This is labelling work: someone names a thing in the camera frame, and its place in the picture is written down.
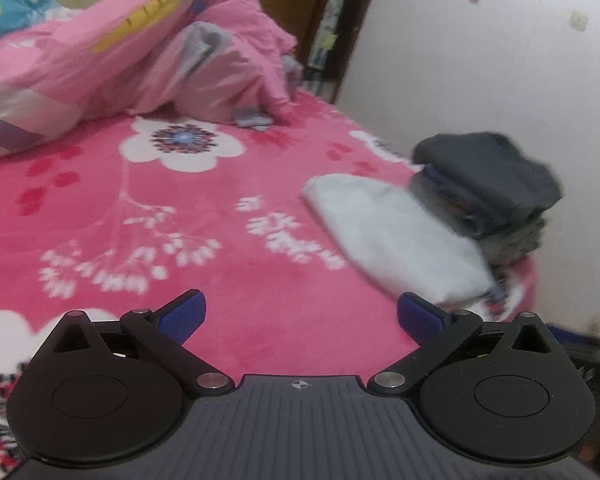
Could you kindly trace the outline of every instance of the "pink bedsheet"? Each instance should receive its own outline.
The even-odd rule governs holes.
[[[117,318],[188,288],[205,293],[208,314],[187,348],[236,380],[366,379],[412,351],[395,301],[300,199],[320,174],[408,181],[409,162],[361,130],[301,93],[292,124],[264,133],[118,117],[0,160],[0,372],[68,310]],[[512,278],[507,314],[532,305],[532,264]]]

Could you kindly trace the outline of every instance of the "white flower pattern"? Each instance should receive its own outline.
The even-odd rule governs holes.
[[[184,173],[212,170],[218,157],[244,153],[244,145],[222,133],[215,124],[183,118],[176,122],[136,118],[132,128],[138,133],[120,144],[129,162],[160,159],[165,168]]]
[[[68,300],[78,282],[102,292],[145,294],[151,282],[170,277],[172,267],[203,266],[222,244],[188,234],[170,205],[136,202],[128,194],[128,164],[117,200],[104,215],[40,257],[38,271],[50,298]],[[94,240],[110,240],[104,247]]]
[[[261,196],[245,197],[238,200],[235,209],[251,212],[261,209],[264,201]],[[246,223],[247,232],[263,237],[265,247],[275,254],[285,254],[295,264],[308,264],[314,256],[323,262],[329,270],[339,270],[347,265],[344,258],[324,250],[315,240],[301,240],[290,231],[301,227],[295,217],[286,213],[268,213],[264,216],[249,218]]]

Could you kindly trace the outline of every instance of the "dark gray folded shirt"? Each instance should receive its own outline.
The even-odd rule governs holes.
[[[503,134],[438,134],[415,147],[413,161],[433,164],[511,224],[539,216],[562,198],[549,168],[526,158]]]
[[[444,197],[430,192],[423,174],[417,173],[411,178],[410,190],[429,212],[449,225],[456,234],[473,237],[473,233],[466,228],[462,219],[452,208],[448,208]],[[540,246],[545,225],[546,221],[542,217],[534,217],[523,224],[492,231],[475,241],[487,264],[491,267],[507,267]]]

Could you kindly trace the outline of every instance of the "blue gripper pad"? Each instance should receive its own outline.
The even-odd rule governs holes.
[[[160,332],[178,344],[184,344],[205,321],[205,295],[190,290],[154,313]]]
[[[560,344],[574,344],[583,346],[593,346],[592,339],[584,334],[572,332],[561,326],[547,325],[549,332],[555,337],[555,340]]]
[[[444,332],[453,318],[420,296],[405,292],[398,299],[398,322],[416,343],[423,345],[433,336]]]

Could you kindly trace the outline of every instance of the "bed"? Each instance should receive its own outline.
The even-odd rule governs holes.
[[[164,142],[174,136],[177,150]],[[413,171],[304,92],[289,124],[264,132],[165,111],[86,123],[0,159],[0,373],[68,310],[113,319],[198,288],[208,314],[186,347],[235,380],[366,380],[416,345],[395,300],[344,259],[301,190],[327,173],[403,186]],[[530,309],[535,284],[531,261],[511,269],[499,319]]]
[[[417,168],[314,96],[291,102],[294,45],[256,0],[103,0],[0,38],[0,477],[4,401],[69,310],[117,319],[198,288],[186,347],[236,381],[366,380],[416,348],[301,192],[329,173],[407,186]],[[485,319],[532,308],[532,261],[507,277]]]

